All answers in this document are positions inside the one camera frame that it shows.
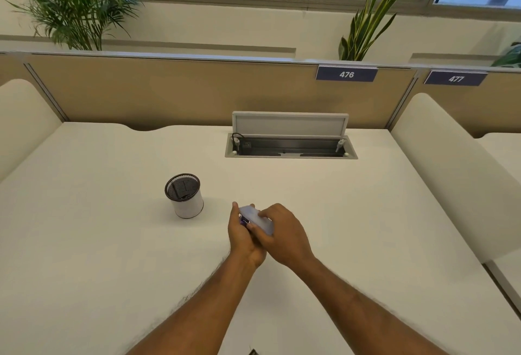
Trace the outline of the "beige desk partition panel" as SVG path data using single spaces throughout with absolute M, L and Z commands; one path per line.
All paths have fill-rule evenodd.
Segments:
M 488 72 L 476 87 L 426 85 L 431 70 Z M 488 133 L 521 133 L 521 68 L 439 67 L 426 70 L 410 91 L 405 106 L 417 94 L 427 94 L 476 138 Z
M 33 53 L 30 69 L 72 122 L 138 130 L 231 126 L 234 111 L 348 114 L 385 128 L 416 71 L 380 67 L 372 81 L 316 80 L 319 64 Z

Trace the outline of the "green leafy plant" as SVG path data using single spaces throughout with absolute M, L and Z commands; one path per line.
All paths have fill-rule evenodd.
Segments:
M 513 42 L 510 49 L 494 61 L 491 67 L 521 68 L 521 42 Z

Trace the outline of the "person's left hand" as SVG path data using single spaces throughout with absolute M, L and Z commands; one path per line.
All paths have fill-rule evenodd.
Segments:
M 230 228 L 230 217 L 228 222 L 228 235 L 230 240 L 230 253 L 238 255 L 246 261 L 253 270 L 257 270 L 266 258 L 266 250 L 252 235 L 247 227 L 239 226 L 235 229 Z

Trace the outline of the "person's right forearm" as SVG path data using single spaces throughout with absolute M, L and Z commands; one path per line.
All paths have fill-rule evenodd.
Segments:
M 449 355 L 314 255 L 297 257 L 288 267 L 316 296 L 354 355 Z

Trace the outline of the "dark blue desk number sign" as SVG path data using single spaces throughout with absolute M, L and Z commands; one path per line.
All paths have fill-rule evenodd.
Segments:
M 379 68 L 376 67 L 347 67 L 333 65 L 319 65 L 316 81 L 352 81 L 371 83 L 376 78 Z
M 481 85 L 487 75 L 488 72 L 478 71 L 431 70 L 424 84 L 476 87 Z

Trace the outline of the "person's left forearm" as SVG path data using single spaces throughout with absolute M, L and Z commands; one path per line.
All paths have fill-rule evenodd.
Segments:
M 256 269 L 248 257 L 232 251 L 192 297 L 126 355 L 218 355 Z

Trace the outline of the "snake plant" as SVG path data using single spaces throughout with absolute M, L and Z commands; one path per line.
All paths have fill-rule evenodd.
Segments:
M 338 45 L 340 61 L 363 61 L 370 47 L 391 26 L 396 14 L 381 26 L 381 22 L 397 0 L 365 0 L 350 24 L 348 36 L 342 36 Z

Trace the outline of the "white cup with mesh rim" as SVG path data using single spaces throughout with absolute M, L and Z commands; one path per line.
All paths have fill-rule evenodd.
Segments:
M 181 219 L 192 219 L 204 208 L 201 182 L 193 174 L 177 174 L 165 184 L 165 195 L 172 202 L 175 214 Z

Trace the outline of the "person's right hand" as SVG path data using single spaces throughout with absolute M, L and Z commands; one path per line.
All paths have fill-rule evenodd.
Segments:
M 247 228 L 277 262 L 297 273 L 306 263 L 315 260 L 307 234 L 300 221 L 286 207 L 281 204 L 270 207 L 277 207 L 273 235 L 267 235 L 251 222 Z

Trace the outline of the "white curved side divider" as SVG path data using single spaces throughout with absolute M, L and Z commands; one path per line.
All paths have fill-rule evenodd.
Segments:
M 29 81 L 14 79 L 0 86 L 0 182 L 61 125 Z
M 521 249 L 521 183 L 429 95 L 391 135 L 480 262 Z

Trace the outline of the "translucent white plastic box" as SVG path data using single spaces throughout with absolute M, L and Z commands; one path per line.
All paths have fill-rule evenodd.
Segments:
M 251 205 L 239 207 L 240 224 L 247 227 L 247 224 L 251 222 L 261 228 L 267 235 L 273 235 L 273 222 L 269 218 L 259 216 L 259 212 L 259 210 Z

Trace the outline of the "palm plant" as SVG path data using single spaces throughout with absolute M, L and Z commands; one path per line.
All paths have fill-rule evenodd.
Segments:
M 26 0 L 10 3 L 32 17 L 35 36 L 45 36 L 71 50 L 102 51 L 103 37 L 126 30 L 127 18 L 137 18 L 141 0 Z

